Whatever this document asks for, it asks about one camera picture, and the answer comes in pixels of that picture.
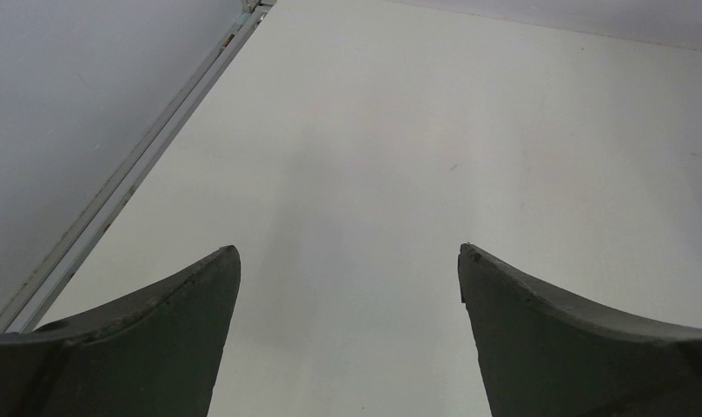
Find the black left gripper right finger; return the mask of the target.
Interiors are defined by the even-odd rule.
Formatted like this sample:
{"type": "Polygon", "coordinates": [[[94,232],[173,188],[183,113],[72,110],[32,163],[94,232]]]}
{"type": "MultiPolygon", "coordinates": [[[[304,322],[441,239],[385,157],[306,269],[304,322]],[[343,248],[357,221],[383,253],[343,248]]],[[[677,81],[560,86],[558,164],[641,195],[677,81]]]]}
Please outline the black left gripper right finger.
{"type": "Polygon", "coordinates": [[[495,416],[702,416],[702,329],[610,308],[470,243],[458,257],[495,416]]]}

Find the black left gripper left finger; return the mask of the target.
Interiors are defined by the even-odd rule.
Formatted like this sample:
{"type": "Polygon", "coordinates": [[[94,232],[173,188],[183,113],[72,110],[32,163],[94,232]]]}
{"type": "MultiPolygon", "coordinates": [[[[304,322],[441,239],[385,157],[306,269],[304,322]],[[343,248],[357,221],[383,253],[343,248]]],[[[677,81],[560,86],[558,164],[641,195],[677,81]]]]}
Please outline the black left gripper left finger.
{"type": "Polygon", "coordinates": [[[204,416],[241,282],[222,247],[28,333],[0,334],[0,416],[204,416]]]}

